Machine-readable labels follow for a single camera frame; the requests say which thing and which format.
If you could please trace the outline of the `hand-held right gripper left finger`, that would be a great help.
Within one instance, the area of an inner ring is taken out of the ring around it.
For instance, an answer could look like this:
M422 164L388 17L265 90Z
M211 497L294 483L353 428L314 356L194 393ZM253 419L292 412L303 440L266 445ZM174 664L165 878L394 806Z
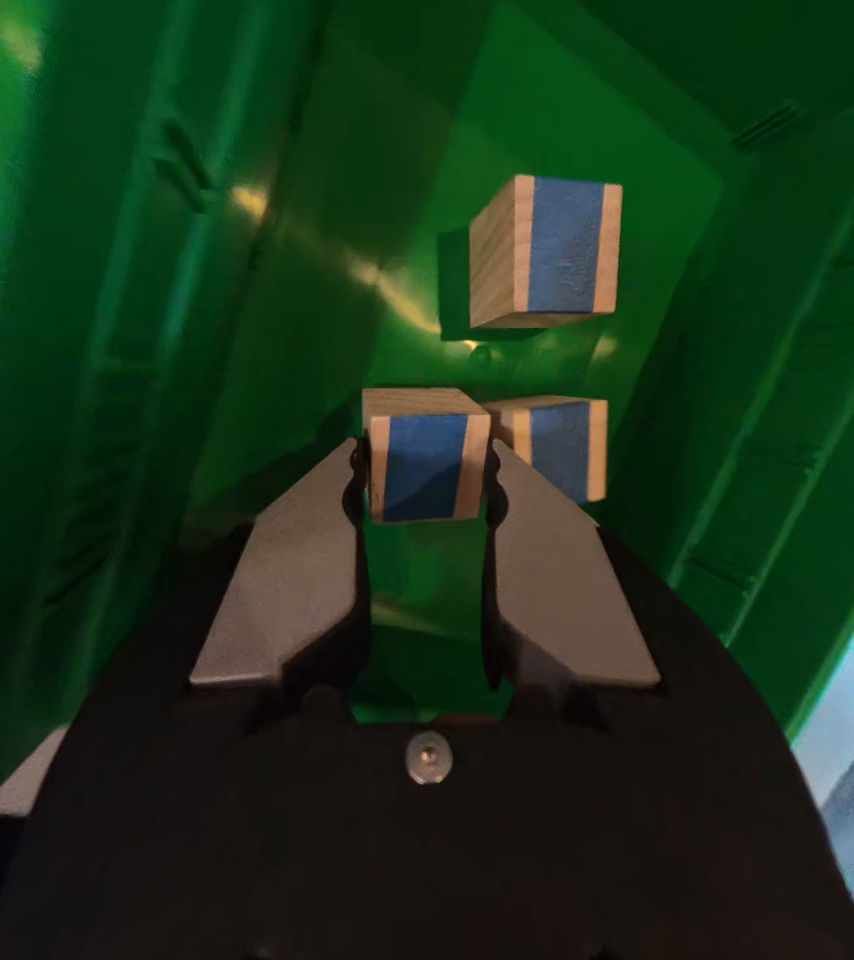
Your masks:
M364 443L349 438L256 518L190 675L196 688L348 688L371 642Z

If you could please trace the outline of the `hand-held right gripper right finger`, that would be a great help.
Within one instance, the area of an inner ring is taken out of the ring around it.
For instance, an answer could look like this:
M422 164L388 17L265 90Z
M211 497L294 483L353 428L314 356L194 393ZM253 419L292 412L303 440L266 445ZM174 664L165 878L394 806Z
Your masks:
M504 441L488 450L481 655L492 690L661 680L598 524Z

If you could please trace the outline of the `wooden cube with blue tape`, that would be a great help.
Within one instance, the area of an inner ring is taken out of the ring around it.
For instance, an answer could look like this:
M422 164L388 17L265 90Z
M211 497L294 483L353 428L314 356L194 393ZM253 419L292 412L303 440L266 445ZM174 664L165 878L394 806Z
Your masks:
M472 330L545 330L617 307L624 188L514 176L470 223Z
M537 395L487 401L491 434L583 505L607 496L608 418L605 399Z
M361 395L373 522L466 522L481 510L491 414L453 387Z

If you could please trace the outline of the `green plastic bin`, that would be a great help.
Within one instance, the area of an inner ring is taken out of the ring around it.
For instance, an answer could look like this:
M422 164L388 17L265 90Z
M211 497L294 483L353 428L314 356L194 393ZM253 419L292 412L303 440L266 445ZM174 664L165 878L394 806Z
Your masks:
M471 329L515 176L616 311ZM0 784L365 387L610 405L597 511L788 737L854 633L854 2L0 2Z

